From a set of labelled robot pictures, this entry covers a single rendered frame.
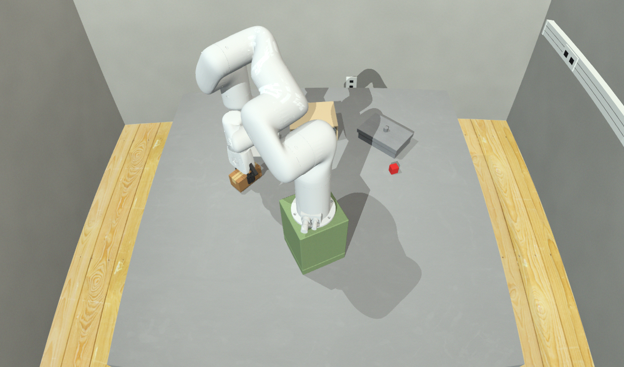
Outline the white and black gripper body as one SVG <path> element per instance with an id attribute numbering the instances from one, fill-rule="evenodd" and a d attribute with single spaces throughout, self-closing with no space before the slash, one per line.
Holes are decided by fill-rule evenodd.
<path id="1" fill-rule="evenodd" d="M 236 153 L 236 152 L 231 152 L 227 145 L 227 153 L 228 153 L 228 158 L 229 158 L 230 163 L 235 168 L 240 170 L 240 172 L 242 172 L 243 174 L 249 173 L 249 170 L 250 170 L 249 164 L 252 163 L 255 168 L 255 161 L 253 158 L 253 153 L 250 148 L 245 149 L 245 151 L 243 152 Z"/>

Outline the brown cardboard box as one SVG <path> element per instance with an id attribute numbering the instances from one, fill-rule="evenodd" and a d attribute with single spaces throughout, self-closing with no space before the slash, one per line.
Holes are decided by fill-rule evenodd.
<path id="1" fill-rule="evenodd" d="M 255 163 L 255 169 L 258 172 L 257 176 L 255 176 L 255 181 L 256 181 L 259 177 L 261 177 L 261 167 L 260 167 L 260 165 Z M 248 180 L 247 180 L 247 175 L 243 174 L 238 169 L 233 170 L 233 172 L 231 174 L 229 174 L 229 179 L 230 179 L 231 184 L 237 190 L 239 190 L 240 192 L 244 191 L 249 186 Z"/>

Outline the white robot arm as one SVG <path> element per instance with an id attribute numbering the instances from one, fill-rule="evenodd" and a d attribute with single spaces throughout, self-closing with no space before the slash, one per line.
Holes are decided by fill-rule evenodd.
<path id="1" fill-rule="evenodd" d="M 250 63 L 258 97 L 251 94 Z M 196 65 L 196 82 L 205 94 L 221 90 L 231 110 L 223 116 L 229 150 L 240 153 L 255 146 L 277 180 L 294 181 L 291 214 L 301 232 L 330 223 L 336 212 L 331 169 L 337 135 L 326 121 L 312 119 L 279 139 L 278 132 L 302 118 L 309 103 L 273 34 L 255 26 L 208 46 Z"/>

